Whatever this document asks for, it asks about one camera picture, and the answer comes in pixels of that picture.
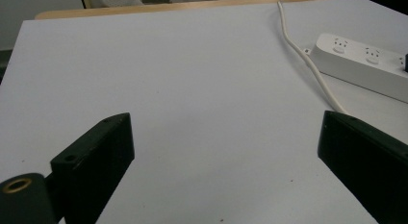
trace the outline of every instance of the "white cable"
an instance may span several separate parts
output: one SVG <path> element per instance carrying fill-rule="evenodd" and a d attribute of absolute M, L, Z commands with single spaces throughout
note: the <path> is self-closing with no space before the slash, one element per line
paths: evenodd
<path fill-rule="evenodd" d="M 331 92 L 330 88 L 324 82 L 324 79 L 321 77 L 320 71 L 313 63 L 313 61 L 307 56 L 297 45 L 295 45 L 288 37 L 288 32 L 286 29 L 286 18 L 283 11 L 282 3 L 280 1 L 277 2 L 279 6 L 279 12 L 281 15 L 281 24 L 282 24 L 282 32 L 285 37 L 286 42 L 296 51 L 296 53 L 306 62 L 307 66 L 312 70 L 313 74 L 315 75 L 316 79 L 318 80 L 321 89 L 323 90 L 324 94 L 326 94 L 329 104 L 333 107 L 336 112 L 341 112 L 348 115 L 348 112 L 340 105 L 339 101 Z"/>

